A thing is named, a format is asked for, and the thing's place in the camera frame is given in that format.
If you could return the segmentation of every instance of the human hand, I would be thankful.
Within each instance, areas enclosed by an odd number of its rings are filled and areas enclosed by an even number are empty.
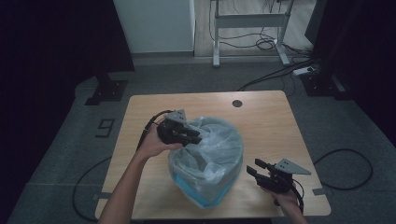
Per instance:
[[[274,200],[277,200],[277,202],[279,203],[282,210],[293,208],[293,207],[298,207],[297,196],[294,194],[294,192],[292,190],[289,190],[286,193],[275,193],[269,189],[265,189],[263,187],[260,187],[260,188],[262,190],[264,190],[265,192],[271,194],[272,197],[274,198]]]
[[[292,190],[289,190],[286,193],[274,193],[263,187],[260,188],[265,192],[270,193],[273,198],[278,201],[283,214],[285,214],[286,217],[289,217],[292,223],[307,223],[297,203],[297,196]]]
[[[139,155],[141,155],[144,159],[148,160],[150,157],[155,157],[161,154],[165,150],[172,150],[181,148],[183,145],[180,143],[168,144],[166,145],[161,141],[157,134],[157,125],[151,124],[148,129],[148,134],[146,135],[145,140],[143,141],[140,148],[136,151]]]

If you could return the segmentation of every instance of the cable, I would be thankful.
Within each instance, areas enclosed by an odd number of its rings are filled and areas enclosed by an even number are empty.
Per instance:
[[[366,177],[366,179],[364,179],[361,183],[359,183],[359,184],[357,184],[357,185],[355,185],[355,186],[353,186],[353,187],[349,187],[349,188],[336,187],[336,186],[333,186],[333,185],[328,184],[328,183],[323,182],[323,181],[320,181],[320,183],[321,183],[323,186],[329,187],[329,188],[331,188],[331,189],[339,189],[339,190],[352,190],[352,189],[358,189],[358,188],[360,188],[361,186],[365,185],[365,184],[372,178],[372,176],[373,176],[373,172],[374,172],[373,165],[370,163],[370,161],[369,161],[366,157],[364,157],[361,153],[359,153],[358,151],[355,151],[355,150],[353,150],[353,149],[349,149],[349,148],[340,148],[340,149],[336,149],[336,150],[334,150],[334,151],[331,151],[331,152],[329,152],[329,153],[326,153],[326,154],[324,154],[322,157],[320,157],[317,161],[315,161],[315,162],[314,162],[314,165],[316,165],[318,162],[320,162],[320,161],[323,160],[324,158],[328,157],[329,155],[331,155],[331,154],[333,154],[333,153],[335,153],[335,152],[340,152],[340,151],[349,151],[349,152],[353,152],[353,153],[355,153],[355,154],[361,156],[361,157],[369,164],[369,167],[370,167],[370,174],[369,174],[369,175]]]
[[[299,202],[299,208],[301,213],[304,213],[304,200],[303,197],[301,196],[300,192],[291,184],[289,183],[286,179],[284,179],[282,176],[278,176],[283,183],[289,186],[291,191],[293,191],[294,195],[297,197],[297,201]]]
[[[296,87],[295,87],[295,82],[294,82],[294,79],[293,79],[293,77],[291,76],[291,73],[292,73],[292,71],[289,71],[288,73],[286,73],[286,71],[285,72],[283,72],[283,74],[280,76],[280,79],[282,80],[282,91],[284,91],[285,90],[285,87],[286,87],[286,84],[285,84],[285,80],[283,80],[283,77],[284,76],[289,76],[290,77],[290,79],[291,79],[291,81],[292,81],[292,83],[293,83],[293,91],[290,93],[290,94],[288,94],[287,96],[289,97],[289,96],[292,96],[294,93],[295,93],[295,90],[296,90]]]
[[[264,4],[262,5],[261,12],[264,12],[265,8],[269,6],[268,0],[265,0]]]
[[[153,124],[154,121],[155,121],[160,115],[166,114],[166,113],[171,113],[171,112],[173,112],[173,111],[172,111],[172,110],[164,110],[163,112],[160,112],[159,114],[157,114],[156,116],[154,116],[154,117],[151,118],[151,120],[148,122],[148,124],[146,124],[146,127],[145,127],[145,129],[143,130],[142,135],[140,135],[140,139],[139,139],[139,143],[137,144],[136,151],[137,151],[137,150],[140,148],[140,146],[142,145],[143,140],[145,140],[146,135],[148,134],[148,131],[149,131],[149,127],[151,126],[151,124]]]
[[[238,11],[238,9],[236,9],[236,6],[235,6],[235,0],[233,0],[233,9],[235,9],[235,11],[239,14],[239,11]]]
[[[268,74],[268,75],[265,75],[265,76],[263,76],[263,77],[259,77],[259,78],[257,78],[257,79],[254,79],[254,80],[250,81],[249,83],[247,83],[247,84],[245,84],[244,86],[240,87],[240,88],[239,88],[238,90],[236,90],[236,91],[244,91],[244,90],[246,89],[246,87],[248,87],[248,86],[250,86],[250,85],[253,85],[253,84],[256,84],[256,83],[259,83],[259,82],[262,82],[262,81],[265,81],[265,80],[268,80],[268,79],[271,79],[271,78],[285,76],[285,75],[287,75],[288,73],[292,72],[293,70],[295,70],[295,69],[297,69],[297,68],[299,68],[299,67],[307,66],[308,64],[313,63],[313,62],[314,62],[314,60],[310,59],[310,60],[306,60],[306,61],[301,62],[301,63],[296,63],[296,64],[294,64],[294,65],[291,66],[291,67],[286,67],[286,68],[277,70],[277,71],[275,71],[275,72],[273,72],[273,73],[270,73],[270,74]],[[279,73],[279,72],[288,70],[288,69],[290,70],[288,73],[284,73],[284,74],[282,74],[282,75],[280,75],[280,76],[274,76],[274,77],[272,77],[273,75],[275,75],[275,74],[277,74],[277,73]]]
[[[73,188],[73,195],[72,195],[73,209],[75,210],[75,212],[76,212],[80,217],[82,217],[82,218],[84,218],[84,219],[86,219],[86,220],[89,220],[89,221],[92,221],[92,222],[97,222],[97,221],[98,221],[97,218],[86,217],[86,216],[84,216],[81,212],[79,212],[79,210],[78,210],[78,208],[77,208],[77,205],[76,205],[76,191],[77,191],[77,187],[78,187],[79,183],[81,182],[81,180],[82,180],[91,170],[93,170],[93,169],[94,169],[95,167],[97,167],[98,165],[100,165],[100,164],[102,164],[103,162],[108,161],[108,160],[110,160],[110,159],[111,159],[111,156],[105,158],[105,159],[102,160],[102,161],[99,161],[98,163],[96,163],[96,164],[95,164],[93,167],[91,167],[87,172],[85,172],[84,175],[82,175],[82,176],[79,178],[79,180],[77,181],[76,185],[75,185],[74,188]]]
[[[292,48],[291,46],[287,45],[287,44],[283,44],[283,46],[285,47],[285,49],[288,52],[294,52],[297,53],[299,55],[304,55],[304,56],[311,56],[312,55],[312,50],[308,50],[308,49],[295,49]]]
[[[273,7],[274,7],[274,2],[275,2],[275,0],[273,0],[273,4],[272,4],[271,7],[270,7],[270,13],[272,13],[272,9],[273,9]]]
[[[301,195],[301,197],[303,198],[305,196],[305,191],[304,191],[303,185],[295,179],[293,179],[293,181],[296,182],[298,185],[300,185],[300,188],[303,191],[303,195]]]

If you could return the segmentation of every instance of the table top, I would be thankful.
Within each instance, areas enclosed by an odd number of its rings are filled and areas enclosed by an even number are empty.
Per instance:
[[[233,106],[239,100],[242,106]],[[256,158],[268,163],[289,159],[311,175],[294,175],[304,186],[304,215],[327,216],[331,212],[325,195],[316,196],[313,189],[322,189],[313,162],[283,91],[239,91],[136,95],[131,97],[121,125],[113,158],[102,192],[111,193],[134,155],[147,122],[164,110],[184,109],[187,120],[217,117],[228,120],[240,132],[244,142],[244,160],[240,175],[216,207],[201,209],[191,203],[176,186],[168,170],[165,151],[148,160],[140,181],[133,219],[150,218],[232,218],[282,217],[272,197],[263,192],[247,165],[267,175],[254,164]],[[100,216],[106,199],[100,199],[95,215]]]

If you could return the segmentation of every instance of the plastic bag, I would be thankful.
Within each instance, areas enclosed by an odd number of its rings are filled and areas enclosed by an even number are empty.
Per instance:
[[[200,132],[198,145],[169,153],[169,171],[186,197],[201,208],[218,205],[241,170],[243,141],[224,119],[200,117],[187,124]]]

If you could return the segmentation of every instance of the black device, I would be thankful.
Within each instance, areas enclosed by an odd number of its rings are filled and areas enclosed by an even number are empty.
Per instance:
[[[297,196],[300,210],[302,212],[304,211],[304,201],[300,193],[293,186],[294,180],[292,178],[292,175],[311,175],[311,172],[305,170],[303,167],[287,159],[283,159],[276,164],[270,164],[260,159],[256,159],[254,163],[260,166],[262,169],[267,169],[270,175],[260,175],[255,169],[247,166],[247,173],[256,178],[257,185],[265,189],[269,189],[275,193],[286,193],[289,190],[292,190],[293,193]],[[274,203],[276,206],[279,206],[279,203],[277,201],[274,201]]]
[[[185,126],[186,115],[183,109],[177,111],[164,110],[152,117],[148,122],[142,132],[136,150],[142,145],[151,124],[155,123],[154,121],[162,114],[166,114],[164,115],[165,120],[158,124],[157,134],[165,144],[180,143],[185,147],[187,144],[197,145],[201,142],[202,138],[198,137],[200,133]]]

